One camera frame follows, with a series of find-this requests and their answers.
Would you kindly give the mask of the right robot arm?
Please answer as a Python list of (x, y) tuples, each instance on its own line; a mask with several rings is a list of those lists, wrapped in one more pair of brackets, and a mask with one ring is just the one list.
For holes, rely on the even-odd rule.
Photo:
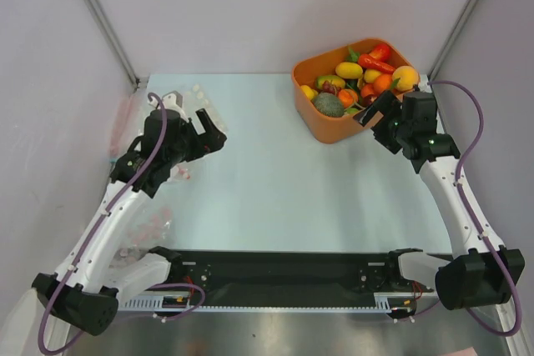
[(452, 259), (406, 251), (385, 269), (385, 281), (404, 290), (414, 281), (437, 292), (449, 310), (516, 300), (516, 284), (525, 267), (518, 249), (509, 249), (492, 229), (466, 181), (453, 138), (439, 133), (432, 93), (410, 92), (398, 99), (382, 93), (354, 116), (392, 153), (402, 153), (430, 191), (448, 233)]

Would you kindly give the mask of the yellow orange peach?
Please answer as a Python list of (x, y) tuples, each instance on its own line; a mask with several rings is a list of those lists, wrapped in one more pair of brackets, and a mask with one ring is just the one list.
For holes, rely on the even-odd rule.
[(398, 67), (392, 74), (395, 90), (405, 93), (413, 89), (420, 82), (419, 73), (411, 66)]

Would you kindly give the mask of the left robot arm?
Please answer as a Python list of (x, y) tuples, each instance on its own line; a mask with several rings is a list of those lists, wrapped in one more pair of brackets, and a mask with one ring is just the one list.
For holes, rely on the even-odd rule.
[(152, 201), (172, 169), (219, 151), (227, 140), (206, 109), (195, 114), (203, 132), (178, 105), (152, 96), (141, 134), (115, 162), (103, 200), (71, 253), (51, 274), (33, 280), (43, 316), (54, 316), (93, 336), (113, 322), (118, 308), (161, 284), (177, 288), (183, 268), (168, 250), (150, 250), (139, 261), (112, 272), (113, 257), (135, 215)]

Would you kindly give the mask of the red grape bunch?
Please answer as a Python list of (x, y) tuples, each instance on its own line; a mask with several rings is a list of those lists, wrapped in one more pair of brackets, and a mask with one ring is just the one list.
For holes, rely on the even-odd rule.
[(322, 93), (330, 93), (335, 96), (337, 96), (340, 91), (340, 88), (330, 81), (324, 81), (320, 89)]

